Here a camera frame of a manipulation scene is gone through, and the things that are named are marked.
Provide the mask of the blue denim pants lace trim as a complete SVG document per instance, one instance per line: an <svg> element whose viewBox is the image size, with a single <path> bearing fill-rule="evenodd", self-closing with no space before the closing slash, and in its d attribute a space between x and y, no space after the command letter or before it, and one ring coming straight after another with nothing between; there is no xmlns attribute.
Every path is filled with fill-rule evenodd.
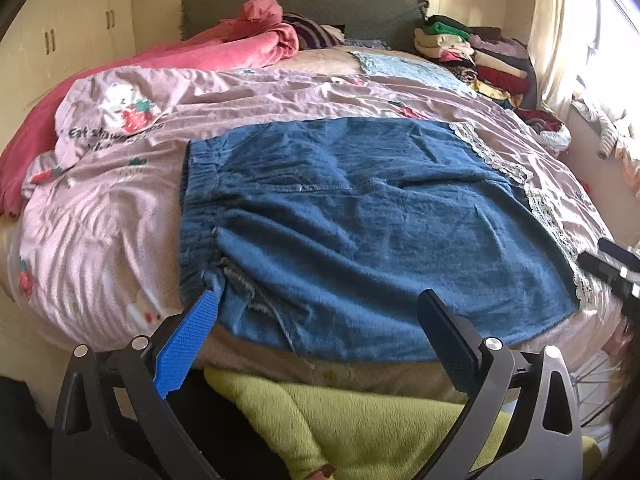
<svg viewBox="0 0 640 480"><path fill-rule="evenodd" d="M589 294L533 177L467 124L272 122L194 140L180 296L233 336L330 362L431 361L431 289L485 336L529 341Z"/></svg>

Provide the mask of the pink strawberry print duvet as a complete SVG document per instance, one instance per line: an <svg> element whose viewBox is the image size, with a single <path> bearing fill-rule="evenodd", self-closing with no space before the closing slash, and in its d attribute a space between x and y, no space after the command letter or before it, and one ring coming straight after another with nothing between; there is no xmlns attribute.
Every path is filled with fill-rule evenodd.
<svg viewBox="0 0 640 480"><path fill-rule="evenodd" d="M198 299L185 304L179 283L190 142L249 125L349 117L467 124L529 171L589 294L585 307L521 344L556 344L573 359L608 339L620 304L576 263L608 228L574 174L514 114L479 96L359 74L124 67L75 82L56 111L54 152L35 162L25 185L8 255L15 300L63 348L111 350L152 333Z"/></svg>

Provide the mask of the clothes pile on windowsill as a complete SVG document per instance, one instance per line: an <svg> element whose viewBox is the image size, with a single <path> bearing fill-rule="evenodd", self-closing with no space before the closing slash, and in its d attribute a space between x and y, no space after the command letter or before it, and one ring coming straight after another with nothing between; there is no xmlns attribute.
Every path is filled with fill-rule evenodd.
<svg viewBox="0 0 640 480"><path fill-rule="evenodd" d="M619 159L627 188L639 198L639 114L617 96L608 99L589 89L582 76L576 77L572 107L598 134L598 157Z"/></svg>

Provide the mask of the lime green fleece garment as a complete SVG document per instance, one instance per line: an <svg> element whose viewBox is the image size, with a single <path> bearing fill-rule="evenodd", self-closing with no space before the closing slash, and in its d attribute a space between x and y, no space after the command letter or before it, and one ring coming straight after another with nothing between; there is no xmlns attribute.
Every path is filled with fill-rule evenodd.
<svg viewBox="0 0 640 480"><path fill-rule="evenodd" d="M204 377L293 479L326 465L335 468L334 479L411 479L462 411L457 403L273 382L215 367Z"/></svg>

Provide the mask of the red white crumpled garment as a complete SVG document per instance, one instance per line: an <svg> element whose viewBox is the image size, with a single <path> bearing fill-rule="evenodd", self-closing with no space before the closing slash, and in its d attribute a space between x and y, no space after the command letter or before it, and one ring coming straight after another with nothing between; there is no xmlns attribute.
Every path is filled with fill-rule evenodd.
<svg viewBox="0 0 640 480"><path fill-rule="evenodd" d="M572 142L572 135L562 120L545 110L524 110L517 108L515 114L528 127L529 133L553 157L566 152Z"/></svg>

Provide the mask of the folded clothes stack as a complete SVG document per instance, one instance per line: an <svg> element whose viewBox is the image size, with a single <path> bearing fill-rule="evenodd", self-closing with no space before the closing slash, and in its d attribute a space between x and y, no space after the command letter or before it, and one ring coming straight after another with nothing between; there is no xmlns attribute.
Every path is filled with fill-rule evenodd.
<svg viewBox="0 0 640 480"><path fill-rule="evenodd" d="M445 15L431 15L413 32L416 50L508 110L532 110L537 77L528 50L497 27L470 27Z"/></svg>

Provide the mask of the light blue knitted cloth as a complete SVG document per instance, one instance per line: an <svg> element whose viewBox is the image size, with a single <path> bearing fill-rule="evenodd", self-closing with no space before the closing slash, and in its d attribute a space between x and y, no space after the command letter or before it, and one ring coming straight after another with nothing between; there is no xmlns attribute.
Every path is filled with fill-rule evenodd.
<svg viewBox="0 0 640 480"><path fill-rule="evenodd" d="M368 76L410 79L424 86L449 90L462 96L477 96L477 92L458 79L449 70L427 61L413 61L410 58L351 50Z"/></svg>

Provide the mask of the cream curtain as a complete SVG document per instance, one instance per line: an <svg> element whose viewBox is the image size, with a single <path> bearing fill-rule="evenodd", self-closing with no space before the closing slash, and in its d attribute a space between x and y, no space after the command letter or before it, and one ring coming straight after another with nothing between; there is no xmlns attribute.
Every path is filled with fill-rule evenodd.
<svg viewBox="0 0 640 480"><path fill-rule="evenodd" d="M586 47L579 0L535 0L528 53L537 78L538 102L567 120Z"/></svg>

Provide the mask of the dark green headboard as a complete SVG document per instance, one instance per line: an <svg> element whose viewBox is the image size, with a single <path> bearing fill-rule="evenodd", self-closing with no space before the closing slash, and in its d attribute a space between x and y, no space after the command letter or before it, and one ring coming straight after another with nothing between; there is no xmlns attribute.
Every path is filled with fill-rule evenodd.
<svg viewBox="0 0 640 480"><path fill-rule="evenodd" d="M233 18L248 0L181 0L180 37L189 39L224 18ZM319 24L342 25L348 39L381 40L396 51L412 52L414 30L424 23L430 0L277 0L282 9Z"/></svg>

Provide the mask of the pink fleece blanket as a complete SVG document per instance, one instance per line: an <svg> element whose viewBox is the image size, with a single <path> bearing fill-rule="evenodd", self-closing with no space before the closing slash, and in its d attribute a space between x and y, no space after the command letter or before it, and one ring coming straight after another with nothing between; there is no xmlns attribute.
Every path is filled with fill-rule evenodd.
<svg viewBox="0 0 640 480"><path fill-rule="evenodd" d="M296 31L283 21L282 6L277 0L248 0L236 18L223 18L190 39L159 44L131 58L68 77L32 108L2 152L1 213L13 218L20 215L27 170L37 156L54 149L54 115L76 80L122 66L215 72L259 68L292 58L298 49Z"/></svg>

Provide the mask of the striped purple pillow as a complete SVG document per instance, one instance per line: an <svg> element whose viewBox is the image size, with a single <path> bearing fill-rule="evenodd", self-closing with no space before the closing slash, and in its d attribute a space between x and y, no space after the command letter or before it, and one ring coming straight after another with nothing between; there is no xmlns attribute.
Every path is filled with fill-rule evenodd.
<svg viewBox="0 0 640 480"><path fill-rule="evenodd" d="M344 40L306 16L284 12L283 21L291 25L297 35L300 50L318 50L342 46Z"/></svg>

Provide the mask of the window with dark frame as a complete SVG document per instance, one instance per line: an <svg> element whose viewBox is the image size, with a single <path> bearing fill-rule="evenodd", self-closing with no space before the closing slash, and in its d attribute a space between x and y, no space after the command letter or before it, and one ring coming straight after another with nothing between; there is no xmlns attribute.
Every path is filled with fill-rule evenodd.
<svg viewBox="0 0 640 480"><path fill-rule="evenodd" d="M576 92L620 117L639 109L639 31L616 0L576 0Z"/></svg>

